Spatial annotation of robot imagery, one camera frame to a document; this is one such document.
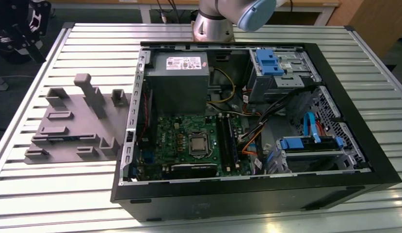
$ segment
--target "white label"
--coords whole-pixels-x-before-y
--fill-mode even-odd
[[[201,57],[169,57],[167,69],[202,69]]]
[[[290,63],[281,63],[279,66],[281,66],[282,68],[291,68]]]
[[[254,164],[258,166],[259,169],[263,167],[263,163],[259,161],[258,158],[255,158]]]
[[[242,100],[245,101],[245,103],[249,103],[249,96],[243,95]]]

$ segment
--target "floor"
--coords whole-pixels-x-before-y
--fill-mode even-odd
[[[113,14],[109,10],[57,10],[57,16],[51,19],[49,24],[47,37],[43,38],[42,52],[45,56],[53,46],[55,38],[59,34],[65,22],[83,22],[83,23],[142,23],[141,14],[138,10],[117,10]],[[182,23],[190,23],[190,11],[181,11]],[[171,21],[175,21],[177,16],[174,12],[167,13]],[[151,20],[154,23],[162,23],[159,13],[151,11]],[[384,58],[386,65],[397,65],[393,73],[402,83],[402,42],[397,42],[389,54]],[[32,61],[22,65],[11,65],[0,58],[0,76],[6,76],[6,81],[10,85],[7,91],[0,91],[0,129],[6,129],[16,109],[20,105],[22,99],[30,88],[34,77],[36,76],[41,64]]]

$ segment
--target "black plastic part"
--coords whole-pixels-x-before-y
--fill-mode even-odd
[[[350,32],[356,31],[354,26],[345,25],[344,27],[345,27],[345,29],[346,29],[348,31],[350,31]]]
[[[179,45],[181,48],[211,45],[222,48],[229,46],[303,47],[373,171],[269,179],[119,186],[121,163],[118,163],[111,201],[122,204],[123,200],[153,199],[153,203],[149,204],[122,204],[130,213],[137,213],[134,217],[139,221],[159,216],[162,219],[182,219],[324,209],[368,191],[384,190],[402,182],[317,44],[142,42],[141,45],[145,47]],[[364,189],[354,192],[348,189],[353,186],[364,186]],[[239,200],[243,200],[243,208],[234,205]],[[177,211],[171,212],[169,208],[163,209],[162,206],[166,205],[174,206]]]
[[[75,22],[66,22],[63,28],[74,28]]]

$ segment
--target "yellow wire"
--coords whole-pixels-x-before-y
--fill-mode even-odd
[[[235,94],[235,84],[234,84],[231,78],[229,77],[227,73],[222,69],[215,68],[215,67],[214,67],[214,69],[219,70],[222,72],[222,74],[227,77],[227,79],[230,80],[231,85],[233,85],[233,92],[231,92],[230,97],[227,97],[225,100],[209,101],[207,103],[223,103],[227,100],[230,100],[233,98],[234,94]]]
[[[246,149],[249,148],[249,145],[251,144],[251,142],[254,141],[254,139],[257,138],[257,136],[259,135],[259,133],[263,131],[265,127],[261,128],[261,130],[257,132],[257,134],[254,135],[254,137],[251,138],[250,142],[247,143],[247,145],[245,146],[245,148],[242,149],[242,152],[246,152]]]

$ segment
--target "metal rail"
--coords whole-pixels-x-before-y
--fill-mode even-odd
[[[402,178],[402,86],[356,33],[342,27],[234,29],[237,41],[318,43]],[[0,232],[127,229],[171,232],[402,231],[402,183],[337,207],[309,212],[139,223],[110,203],[115,162],[26,165],[50,87],[79,93],[74,75],[90,73],[102,93],[133,90],[141,41],[191,41],[190,25],[77,24],[63,30],[0,142]]]

